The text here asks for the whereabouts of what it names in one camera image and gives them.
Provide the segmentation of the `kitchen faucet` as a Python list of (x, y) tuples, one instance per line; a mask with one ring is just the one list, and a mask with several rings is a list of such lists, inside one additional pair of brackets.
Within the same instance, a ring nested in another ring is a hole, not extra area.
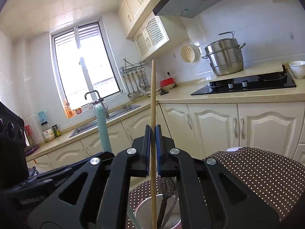
[(108, 118), (109, 118), (108, 108), (106, 108), (105, 105), (103, 104), (104, 99), (103, 99), (102, 97), (100, 97), (100, 94), (99, 94), (99, 92), (98, 92), (97, 90), (91, 90), (91, 91), (85, 93), (85, 95), (84, 95), (85, 100), (87, 99), (87, 95), (93, 94), (93, 93), (96, 93), (97, 96), (98, 96), (98, 99), (97, 99), (97, 100), (94, 100), (94, 101), (93, 101), (93, 104), (95, 104), (95, 105), (96, 105), (96, 104), (101, 104), (102, 107), (103, 107), (104, 110), (105, 110), (105, 117), (106, 117), (106, 119), (108, 119)]

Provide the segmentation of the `black slotted spatula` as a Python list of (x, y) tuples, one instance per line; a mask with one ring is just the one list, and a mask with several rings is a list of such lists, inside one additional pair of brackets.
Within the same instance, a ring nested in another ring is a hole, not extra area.
[(157, 228), (162, 228), (162, 226), (165, 226), (167, 224), (167, 221), (170, 218), (170, 215), (173, 211), (174, 204), (166, 214), (165, 220), (164, 215), (168, 203), (168, 199), (171, 198), (175, 191), (175, 185), (174, 180), (172, 177), (161, 177), (160, 178), (161, 185), (162, 185), (162, 201), (159, 209), (159, 215), (157, 219)]

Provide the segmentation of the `brown polka dot tablecloth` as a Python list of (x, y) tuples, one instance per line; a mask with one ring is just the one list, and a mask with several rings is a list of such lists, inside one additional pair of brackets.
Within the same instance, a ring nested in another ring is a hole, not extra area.
[(304, 166), (273, 152), (234, 147), (211, 155), (270, 205), (280, 228), (304, 228)]

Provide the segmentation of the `glass jar on counter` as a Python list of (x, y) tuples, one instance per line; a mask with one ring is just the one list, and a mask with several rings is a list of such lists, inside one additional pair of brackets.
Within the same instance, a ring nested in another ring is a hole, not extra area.
[(48, 122), (45, 121), (41, 124), (42, 134), (46, 142), (50, 142), (56, 138), (53, 128), (49, 126)]

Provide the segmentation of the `red bowl on counter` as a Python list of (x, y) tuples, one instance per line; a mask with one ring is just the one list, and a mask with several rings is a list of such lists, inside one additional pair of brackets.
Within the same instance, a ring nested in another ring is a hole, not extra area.
[(175, 86), (175, 84), (176, 82), (172, 77), (160, 81), (161, 89), (164, 91), (171, 90)]

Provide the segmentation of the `window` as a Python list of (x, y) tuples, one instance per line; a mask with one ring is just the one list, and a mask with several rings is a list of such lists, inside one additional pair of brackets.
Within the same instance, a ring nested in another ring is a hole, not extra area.
[(123, 91), (98, 21), (51, 36), (54, 68), (65, 106), (77, 110)]

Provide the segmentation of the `black gas stove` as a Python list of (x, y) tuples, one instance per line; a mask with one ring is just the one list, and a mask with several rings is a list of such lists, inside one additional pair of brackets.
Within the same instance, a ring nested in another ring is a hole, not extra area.
[(296, 83), (292, 76), (284, 65), (282, 68), (281, 72), (209, 82), (191, 96), (295, 88)]

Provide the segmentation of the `stainless steel steamer pot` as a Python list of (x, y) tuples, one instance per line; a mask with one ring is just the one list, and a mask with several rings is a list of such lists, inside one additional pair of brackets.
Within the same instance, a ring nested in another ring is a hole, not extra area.
[(202, 56), (202, 59), (209, 61), (214, 74), (218, 77), (240, 72), (244, 67), (241, 49), (246, 43), (239, 44), (234, 31), (218, 35), (226, 34), (231, 34), (231, 38), (222, 38), (210, 43), (204, 49), (206, 54)]

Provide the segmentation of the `cream round strainer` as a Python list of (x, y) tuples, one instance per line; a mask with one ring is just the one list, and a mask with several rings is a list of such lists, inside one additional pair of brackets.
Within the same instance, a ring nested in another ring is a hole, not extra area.
[(180, 56), (184, 62), (193, 63), (200, 60), (201, 52), (198, 46), (186, 45), (180, 48)]

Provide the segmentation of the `white bowl on counter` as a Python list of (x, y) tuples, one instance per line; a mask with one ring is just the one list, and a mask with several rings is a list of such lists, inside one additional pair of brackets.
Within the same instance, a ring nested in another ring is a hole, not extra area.
[(297, 60), (292, 61), (289, 64), (291, 72), (297, 79), (303, 79), (305, 77), (305, 61)]

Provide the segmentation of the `upper lattice cabinet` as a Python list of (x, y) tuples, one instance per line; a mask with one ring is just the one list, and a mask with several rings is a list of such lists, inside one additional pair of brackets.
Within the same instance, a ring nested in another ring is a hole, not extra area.
[(151, 13), (133, 37), (141, 60), (153, 60), (189, 40), (179, 17), (157, 16)]

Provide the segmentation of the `teal handled utensil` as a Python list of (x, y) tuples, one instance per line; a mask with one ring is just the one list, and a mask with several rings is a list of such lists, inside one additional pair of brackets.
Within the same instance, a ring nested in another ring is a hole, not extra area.
[(113, 151), (112, 151), (109, 134), (108, 134), (105, 110), (101, 104), (97, 104), (95, 106), (95, 110), (96, 110), (96, 117), (97, 117), (98, 130), (99, 130), (102, 151), (112, 153)]

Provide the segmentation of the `wall utensil rack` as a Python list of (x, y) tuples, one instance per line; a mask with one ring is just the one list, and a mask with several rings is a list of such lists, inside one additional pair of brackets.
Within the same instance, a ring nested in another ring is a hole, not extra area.
[(149, 66), (148, 61), (141, 61), (133, 64), (123, 59), (124, 65), (119, 67), (119, 72), (122, 77), (127, 96), (130, 100), (140, 98), (147, 95), (150, 91), (148, 77), (145, 74), (146, 67)]

